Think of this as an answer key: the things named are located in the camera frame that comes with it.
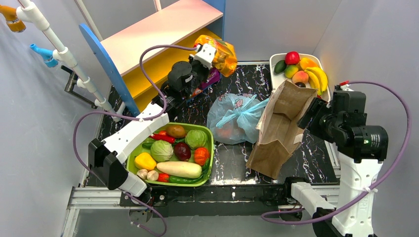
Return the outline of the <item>brown potato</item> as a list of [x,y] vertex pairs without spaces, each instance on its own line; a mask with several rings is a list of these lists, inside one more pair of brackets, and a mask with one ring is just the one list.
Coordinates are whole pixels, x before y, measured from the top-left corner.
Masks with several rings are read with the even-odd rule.
[[166,128],[167,135],[175,138],[180,139],[186,136],[186,130],[181,125],[170,125]]

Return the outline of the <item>green cucumber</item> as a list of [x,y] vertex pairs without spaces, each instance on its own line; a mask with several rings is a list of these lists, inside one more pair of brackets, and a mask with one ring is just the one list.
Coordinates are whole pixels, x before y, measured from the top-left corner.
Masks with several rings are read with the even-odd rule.
[[142,143],[141,147],[147,150],[150,150],[152,147],[153,143]]

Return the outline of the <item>orange snack bag top shelf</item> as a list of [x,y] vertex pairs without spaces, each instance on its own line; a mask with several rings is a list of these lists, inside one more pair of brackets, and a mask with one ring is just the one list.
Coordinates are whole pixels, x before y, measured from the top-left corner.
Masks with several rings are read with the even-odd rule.
[[194,42],[197,47],[194,60],[208,69],[216,68],[223,76],[229,77],[236,70],[238,60],[234,46],[221,39],[200,35]]

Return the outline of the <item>green cabbage near centre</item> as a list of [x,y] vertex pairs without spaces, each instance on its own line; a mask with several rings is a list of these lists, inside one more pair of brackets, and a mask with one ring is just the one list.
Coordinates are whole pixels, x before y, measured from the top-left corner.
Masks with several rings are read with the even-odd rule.
[[169,142],[158,140],[152,144],[150,154],[156,162],[169,161],[173,155],[173,147]]

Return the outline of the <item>orange hook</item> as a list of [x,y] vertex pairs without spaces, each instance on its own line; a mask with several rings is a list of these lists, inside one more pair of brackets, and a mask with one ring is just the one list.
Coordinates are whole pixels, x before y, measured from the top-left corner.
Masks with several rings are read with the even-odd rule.
[[0,13],[4,16],[6,24],[12,32],[21,33],[26,30],[23,21],[17,17],[16,8],[1,5]]

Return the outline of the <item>red apple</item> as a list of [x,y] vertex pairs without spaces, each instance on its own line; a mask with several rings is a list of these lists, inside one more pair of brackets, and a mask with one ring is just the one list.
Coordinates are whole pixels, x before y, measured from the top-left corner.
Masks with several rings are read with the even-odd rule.
[[296,51],[288,52],[285,55],[284,61],[287,65],[296,65],[300,62],[300,55]]

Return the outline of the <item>orange mango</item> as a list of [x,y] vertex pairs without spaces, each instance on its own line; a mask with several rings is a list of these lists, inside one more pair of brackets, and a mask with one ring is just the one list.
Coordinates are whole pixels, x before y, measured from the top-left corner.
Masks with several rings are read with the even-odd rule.
[[319,65],[315,61],[313,61],[313,60],[311,60],[310,58],[307,58],[307,57],[301,58],[301,60],[299,62],[299,66],[303,70],[306,70],[307,68],[310,68],[310,67],[319,67]]

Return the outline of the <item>green cabbage at back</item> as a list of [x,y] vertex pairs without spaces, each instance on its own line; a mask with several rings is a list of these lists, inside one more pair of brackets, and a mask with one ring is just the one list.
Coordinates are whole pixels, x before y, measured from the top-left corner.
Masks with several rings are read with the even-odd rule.
[[202,130],[197,129],[190,130],[185,137],[185,143],[192,150],[204,147],[207,140],[208,136]]

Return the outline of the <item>dark red onion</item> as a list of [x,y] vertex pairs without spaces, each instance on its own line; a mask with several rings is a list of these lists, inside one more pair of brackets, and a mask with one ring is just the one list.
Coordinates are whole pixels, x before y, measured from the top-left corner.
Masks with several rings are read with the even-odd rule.
[[173,148],[173,152],[179,161],[189,161],[191,157],[191,150],[184,142],[177,143]]

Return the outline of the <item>large orange pumpkin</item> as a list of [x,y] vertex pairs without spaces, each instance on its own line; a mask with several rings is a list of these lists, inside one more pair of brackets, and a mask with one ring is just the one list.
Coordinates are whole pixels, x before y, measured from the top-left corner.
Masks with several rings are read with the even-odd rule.
[[233,135],[233,128],[228,124],[225,124],[222,128],[216,127],[216,134],[219,139],[231,139]]

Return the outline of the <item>purple snack bag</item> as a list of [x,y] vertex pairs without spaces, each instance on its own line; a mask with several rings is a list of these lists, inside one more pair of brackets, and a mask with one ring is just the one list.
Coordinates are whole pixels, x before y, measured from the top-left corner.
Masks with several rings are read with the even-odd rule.
[[191,98],[198,96],[200,93],[208,89],[214,83],[220,81],[220,72],[216,68],[211,68],[206,81],[202,82],[192,93]]

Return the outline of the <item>green plastic vegetable bin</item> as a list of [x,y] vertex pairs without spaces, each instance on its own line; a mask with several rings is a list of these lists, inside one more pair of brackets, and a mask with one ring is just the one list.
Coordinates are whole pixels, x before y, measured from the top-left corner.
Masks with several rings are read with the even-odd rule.
[[126,168],[135,175],[147,172],[149,184],[197,187],[210,178],[213,150],[208,128],[170,122],[133,150]]

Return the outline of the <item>light blue plastic bag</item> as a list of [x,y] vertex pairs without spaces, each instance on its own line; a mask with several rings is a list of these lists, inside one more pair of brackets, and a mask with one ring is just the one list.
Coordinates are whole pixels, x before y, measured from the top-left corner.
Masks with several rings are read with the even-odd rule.
[[[222,94],[208,112],[206,127],[212,132],[214,140],[220,143],[255,143],[259,135],[256,126],[268,102],[269,99],[260,101],[253,94]],[[225,124],[233,128],[233,135],[231,139],[222,140],[216,134],[216,127],[222,128]]]

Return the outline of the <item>garlic bulb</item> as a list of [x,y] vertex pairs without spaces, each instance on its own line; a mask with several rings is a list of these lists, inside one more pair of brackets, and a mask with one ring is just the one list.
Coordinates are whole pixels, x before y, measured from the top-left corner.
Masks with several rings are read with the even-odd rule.
[[148,170],[147,169],[140,169],[136,173],[136,175],[138,177],[140,177],[141,179],[144,179],[144,180],[147,180],[147,174],[148,174]]
[[151,170],[147,173],[146,178],[148,181],[157,181],[159,178],[159,173],[155,170]]

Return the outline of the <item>green cabbage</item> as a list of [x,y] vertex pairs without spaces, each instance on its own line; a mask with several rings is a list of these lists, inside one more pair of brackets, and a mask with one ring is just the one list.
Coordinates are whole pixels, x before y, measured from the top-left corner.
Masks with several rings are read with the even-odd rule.
[[202,130],[197,129],[190,130],[185,137],[185,143],[192,150],[204,147],[207,140],[208,136]]
[[169,161],[173,155],[173,147],[169,142],[158,140],[152,144],[150,154],[156,162]]

